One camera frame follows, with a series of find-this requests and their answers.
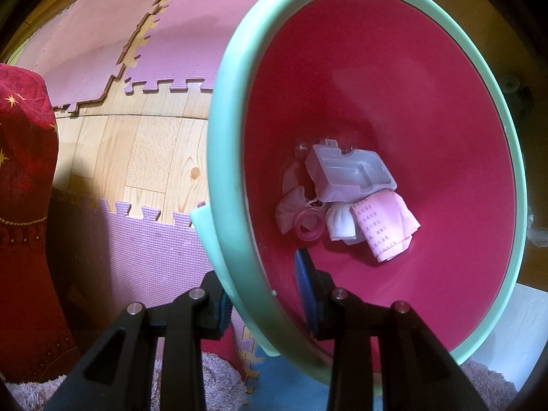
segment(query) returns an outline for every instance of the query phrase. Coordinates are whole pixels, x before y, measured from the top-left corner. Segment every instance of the fluffy pink rug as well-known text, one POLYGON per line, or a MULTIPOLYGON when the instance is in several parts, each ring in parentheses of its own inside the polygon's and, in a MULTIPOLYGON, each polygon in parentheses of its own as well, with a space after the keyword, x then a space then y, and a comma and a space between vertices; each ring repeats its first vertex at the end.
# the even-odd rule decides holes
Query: fluffy pink rug
MULTIPOLYGON (((246 399, 246 387, 232 366, 215 354, 202 352, 205 403, 208 411, 238 411, 246 399)), ((23 411, 42 411, 66 376, 46 383, 7 384, 23 411)), ((160 410, 162 361, 154 364, 151 411, 160 410)))

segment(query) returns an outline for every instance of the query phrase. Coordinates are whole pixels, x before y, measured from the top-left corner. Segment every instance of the pink foam mat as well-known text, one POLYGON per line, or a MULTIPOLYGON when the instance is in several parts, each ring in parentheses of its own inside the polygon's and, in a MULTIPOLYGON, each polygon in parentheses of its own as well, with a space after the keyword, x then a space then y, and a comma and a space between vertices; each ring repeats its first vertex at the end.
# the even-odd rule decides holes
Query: pink foam mat
POLYGON ((78 0, 50 20, 24 47, 17 66, 46 81, 51 104, 101 100, 131 39, 158 0, 78 0))
MULTIPOLYGON (((157 222, 160 211, 142 207, 143 219, 128 216, 131 204, 105 199, 89 207, 90 197, 75 203, 73 193, 54 190, 48 211, 47 258, 56 288, 74 286, 94 311, 110 322, 127 304, 146 307, 173 301, 200 286, 213 270, 187 214, 175 212, 175 225, 157 222)), ((233 310, 238 350, 253 350, 243 339, 243 321, 233 310)))
POLYGON ((187 89, 187 80, 202 80, 211 90, 228 41, 242 18, 258 0, 171 0, 150 30, 149 42, 137 49, 136 68, 129 68, 125 92, 144 83, 156 91, 158 82, 173 83, 171 90, 187 89))

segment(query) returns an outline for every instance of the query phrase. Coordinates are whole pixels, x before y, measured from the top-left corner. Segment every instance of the plastic basin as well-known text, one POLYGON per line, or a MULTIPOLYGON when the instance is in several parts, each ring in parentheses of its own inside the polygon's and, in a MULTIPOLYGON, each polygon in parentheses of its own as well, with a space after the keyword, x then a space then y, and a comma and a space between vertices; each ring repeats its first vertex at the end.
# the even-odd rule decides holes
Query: plastic basin
POLYGON ((525 182, 508 108, 484 59, 431 0, 260 0, 229 43, 208 131, 211 203, 196 230, 269 354, 327 383, 308 337, 293 255, 364 301, 408 301, 457 362, 486 338, 516 282, 525 182), (281 236, 273 213, 300 141, 379 154, 421 223, 379 264, 366 244, 281 236))

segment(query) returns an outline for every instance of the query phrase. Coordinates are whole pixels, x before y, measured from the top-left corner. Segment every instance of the interlocking foam tile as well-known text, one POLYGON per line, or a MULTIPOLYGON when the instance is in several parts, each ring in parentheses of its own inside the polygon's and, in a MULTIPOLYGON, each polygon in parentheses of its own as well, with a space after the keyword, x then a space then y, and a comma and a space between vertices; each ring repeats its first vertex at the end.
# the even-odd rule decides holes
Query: interlocking foam tile
POLYGON ((100 100, 121 75, 119 61, 157 2, 78 0, 29 40, 17 66, 42 75, 51 104, 74 112, 78 103, 100 100))
POLYGON ((239 316, 239 313, 236 309, 232 310, 232 325, 234 326, 234 332, 236 334, 236 344, 239 351, 243 352, 253 352, 255 347, 255 340, 250 336, 244 335, 244 328, 246 327, 245 323, 242 320, 242 317, 239 316))
POLYGON ((269 357, 261 347, 256 356, 264 361, 253 363, 251 369, 260 375, 248 377, 246 385, 253 393, 240 411, 325 411, 327 386, 303 374, 283 356, 269 357))
MULTIPOLYGON (((213 270, 190 227, 187 214, 175 212, 175 225, 157 222, 160 211, 142 207, 143 219, 128 216, 131 204, 116 203, 111 212, 105 199, 89 207, 90 197, 73 202, 73 193, 54 190, 48 211, 47 258, 60 296, 74 286, 92 309, 92 318, 108 323, 133 301, 146 307, 173 301, 200 286, 213 270)), ((229 328, 221 342, 203 341, 202 349, 214 352, 239 369, 238 350, 243 346, 243 322, 233 314, 236 328, 229 328)))
POLYGON ((186 81, 203 79, 212 89, 228 41, 258 0, 170 0, 150 30, 149 42, 137 49, 136 68, 128 68, 125 92, 144 83, 143 91, 158 90, 158 82, 173 81, 169 89, 184 90, 186 81))

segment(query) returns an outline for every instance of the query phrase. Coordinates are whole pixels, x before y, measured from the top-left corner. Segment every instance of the red patterned cushion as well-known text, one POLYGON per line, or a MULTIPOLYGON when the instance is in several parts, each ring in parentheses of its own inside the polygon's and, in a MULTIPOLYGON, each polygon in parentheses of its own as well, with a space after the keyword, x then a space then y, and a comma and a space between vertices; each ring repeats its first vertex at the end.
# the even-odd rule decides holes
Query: red patterned cushion
POLYGON ((10 382, 54 379, 79 358, 46 263, 57 152, 44 80, 0 64, 0 372, 10 382))

